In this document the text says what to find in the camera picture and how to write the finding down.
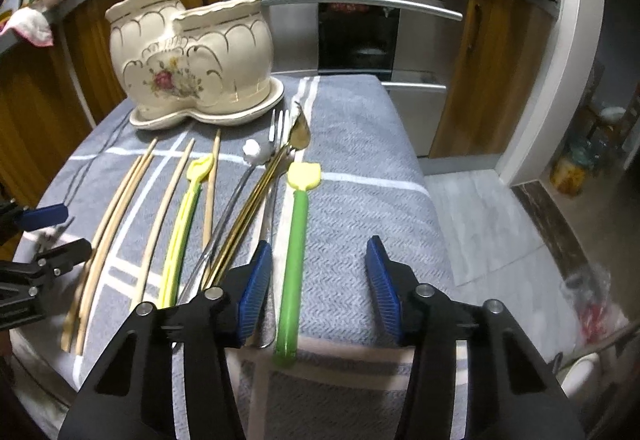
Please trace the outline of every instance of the black clamp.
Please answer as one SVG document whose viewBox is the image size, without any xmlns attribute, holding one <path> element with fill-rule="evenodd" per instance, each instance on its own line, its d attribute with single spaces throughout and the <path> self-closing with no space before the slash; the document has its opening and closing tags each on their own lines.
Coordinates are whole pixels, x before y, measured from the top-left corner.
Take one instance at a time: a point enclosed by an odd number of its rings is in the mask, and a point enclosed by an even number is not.
<svg viewBox="0 0 640 440">
<path fill-rule="evenodd" d="M 19 206 L 15 200 L 0 203 L 0 245 L 19 232 L 31 232 L 62 224 L 69 216 L 65 204 L 37 209 Z"/>
<path fill-rule="evenodd" d="M 190 437 L 244 440 L 225 348 L 240 348 L 254 331 L 271 262 L 261 241 L 249 264 L 189 303 L 140 303 L 95 363 L 58 439 L 175 440 L 172 343 L 181 343 Z"/>
<path fill-rule="evenodd" d="M 584 440 L 555 377 L 500 301 L 452 301 L 389 260 L 377 236 L 367 243 L 366 268 L 386 331 L 415 347 L 396 440 L 449 440 L 459 340 L 468 351 L 467 440 Z M 58 439 L 175 440 L 177 342 L 190 437 L 244 440 L 224 348 L 239 348 L 254 330 L 270 271 L 271 249 L 260 242 L 249 265 L 190 303 L 140 303 L 85 380 Z"/>
<path fill-rule="evenodd" d="M 396 440 L 448 440 L 456 384 L 456 341 L 468 359 L 467 440 L 584 440 L 562 388 L 520 325 L 497 299 L 452 301 L 411 268 L 367 243 L 366 266 L 385 330 L 415 346 Z"/>
<path fill-rule="evenodd" d="M 46 317 L 42 292 L 91 253 L 91 243 L 82 239 L 38 254 L 31 263 L 0 261 L 0 330 Z"/>
</svg>

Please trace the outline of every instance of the planter saucer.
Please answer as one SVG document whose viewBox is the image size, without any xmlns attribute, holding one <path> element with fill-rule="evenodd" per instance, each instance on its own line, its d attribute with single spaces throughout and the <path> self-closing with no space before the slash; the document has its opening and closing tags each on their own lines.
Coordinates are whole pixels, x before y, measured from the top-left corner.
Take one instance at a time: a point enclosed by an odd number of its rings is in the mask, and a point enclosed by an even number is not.
<svg viewBox="0 0 640 440">
<path fill-rule="evenodd" d="M 129 122 L 139 130 L 165 130 L 166 128 L 177 126 L 188 117 L 195 118 L 205 124 L 214 124 L 216 126 L 240 126 L 265 114 L 280 102 L 284 94 L 284 85 L 275 77 L 269 78 L 269 84 L 270 90 L 267 97 L 262 102 L 243 112 L 229 113 L 228 115 L 208 115 L 207 113 L 187 108 L 186 110 L 169 113 L 169 115 L 161 116 L 153 120 L 146 120 L 140 117 L 138 109 L 134 108 L 131 115 L 129 115 Z"/>
</svg>

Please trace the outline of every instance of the oven handle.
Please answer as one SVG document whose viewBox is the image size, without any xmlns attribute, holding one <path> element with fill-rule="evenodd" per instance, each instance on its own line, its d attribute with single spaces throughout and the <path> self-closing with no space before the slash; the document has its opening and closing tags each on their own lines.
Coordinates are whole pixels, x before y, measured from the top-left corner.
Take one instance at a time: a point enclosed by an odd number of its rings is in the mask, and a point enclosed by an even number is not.
<svg viewBox="0 0 640 440">
<path fill-rule="evenodd" d="M 432 16 L 443 17 L 445 19 L 462 21 L 462 14 L 455 10 L 407 0 L 262 0 L 264 6 L 299 3 L 357 3 L 371 6 L 388 6 L 391 8 L 402 8 L 404 10 L 431 14 Z"/>
</svg>

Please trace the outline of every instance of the metal screw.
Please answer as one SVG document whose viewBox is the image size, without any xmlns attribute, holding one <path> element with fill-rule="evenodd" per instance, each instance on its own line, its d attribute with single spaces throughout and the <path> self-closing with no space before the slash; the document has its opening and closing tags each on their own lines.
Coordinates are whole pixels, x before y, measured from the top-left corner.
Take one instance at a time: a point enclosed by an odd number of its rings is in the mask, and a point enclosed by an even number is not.
<svg viewBox="0 0 640 440">
<path fill-rule="evenodd" d="M 420 283 L 415 287 L 415 293 L 420 297 L 431 297 L 436 293 L 436 289 L 428 283 Z"/>
<path fill-rule="evenodd" d="M 484 305 L 492 314 L 499 314 L 504 310 L 504 305 L 497 299 L 489 299 L 489 301 L 486 301 Z"/>
<path fill-rule="evenodd" d="M 136 314 L 145 316 L 151 314 L 151 311 L 154 309 L 154 306 L 151 303 L 143 302 L 136 306 Z"/>
<path fill-rule="evenodd" d="M 223 295 L 225 295 L 225 291 L 222 290 L 219 286 L 212 286 L 211 288 L 207 288 L 204 291 L 204 297 L 211 301 L 220 299 Z"/>
</svg>

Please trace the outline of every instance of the plastic bag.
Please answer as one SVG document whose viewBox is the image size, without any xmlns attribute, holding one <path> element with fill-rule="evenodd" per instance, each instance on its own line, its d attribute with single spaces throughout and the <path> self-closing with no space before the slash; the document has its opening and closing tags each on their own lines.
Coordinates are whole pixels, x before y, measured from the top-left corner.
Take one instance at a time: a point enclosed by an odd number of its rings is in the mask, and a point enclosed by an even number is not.
<svg viewBox="0 0 640 440">
<path fill-rule="evenodd" d="M 620 308 L 610 299 L 611 275 L 598 264 L 585 264 L 564 280 L 562 292 L 574 307 L 585 344 L 601 341 L 620 322 Z"/>
</svg>

